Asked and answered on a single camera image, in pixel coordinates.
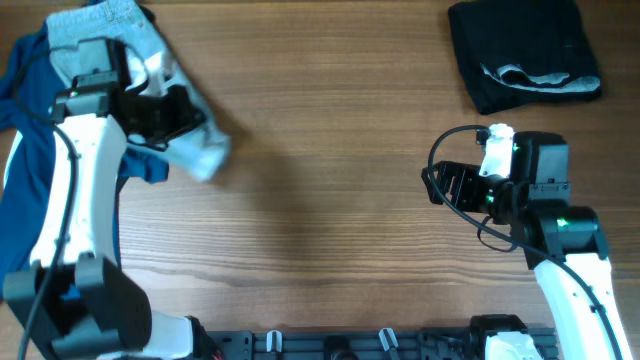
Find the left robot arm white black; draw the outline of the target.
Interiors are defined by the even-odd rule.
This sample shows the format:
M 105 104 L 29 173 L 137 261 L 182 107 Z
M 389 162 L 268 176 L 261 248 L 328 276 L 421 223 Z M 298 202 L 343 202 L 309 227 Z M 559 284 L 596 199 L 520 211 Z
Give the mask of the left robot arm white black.
M 117 265 L 113 214 L 121 159 L 131 136 L 164 151 L 203 113 L 181 85 L 149 96 L 134 85 L 129 45 L 79 42 L 82 72 L 43 118 L 55 139 L 55 168 L 43 228 L 25 271 L 4 280 L 22 324 L 21 347 L 47 359 L 217 359 L 215 342 L 191 316 L 154 311 Z

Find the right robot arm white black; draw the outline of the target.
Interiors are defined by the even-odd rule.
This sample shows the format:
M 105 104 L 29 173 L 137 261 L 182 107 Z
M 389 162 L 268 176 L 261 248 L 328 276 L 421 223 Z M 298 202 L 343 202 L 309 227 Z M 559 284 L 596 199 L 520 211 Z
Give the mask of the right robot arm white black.
M 567 359 L 629 359 L 613 291 L 609 246 L 596 212 L 570 203 L 569 146 L 559 134 L 470 126 L 479 165 L 437 161 L 421 177 L 432 203 L 523 250 Z

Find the light blue denim shorts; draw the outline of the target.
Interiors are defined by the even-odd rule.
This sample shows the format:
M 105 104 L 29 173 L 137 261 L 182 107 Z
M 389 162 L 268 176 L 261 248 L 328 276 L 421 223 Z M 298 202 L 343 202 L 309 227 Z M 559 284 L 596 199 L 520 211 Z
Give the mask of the light blue denim shorts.
M 141 6 L 134 0 L 100 1 L 95 5 L 53 13 L 46 18 L 46 26 L 49 45 L 55 50 L 50 55 L 51 65 L 67 86 L 81 73 L 81 52 L 63 51 L 63 46 L 75 46 L 82 40 L 92 38 L 113 38 L 132 46 L 133 54 L 142 61 L 157 52 L 168 51 L 176 65 L 168 88 L 172 85 L 185 86 L 191 102 L 203 111 L 204 123 L 171 140 L 164 152 L 131 144 L 128 148 L 178 166 L 199 182 L 213 178 L 230 154 L 231 139 L 218 128 L 211 107 L 185 74 L 164 37 Z

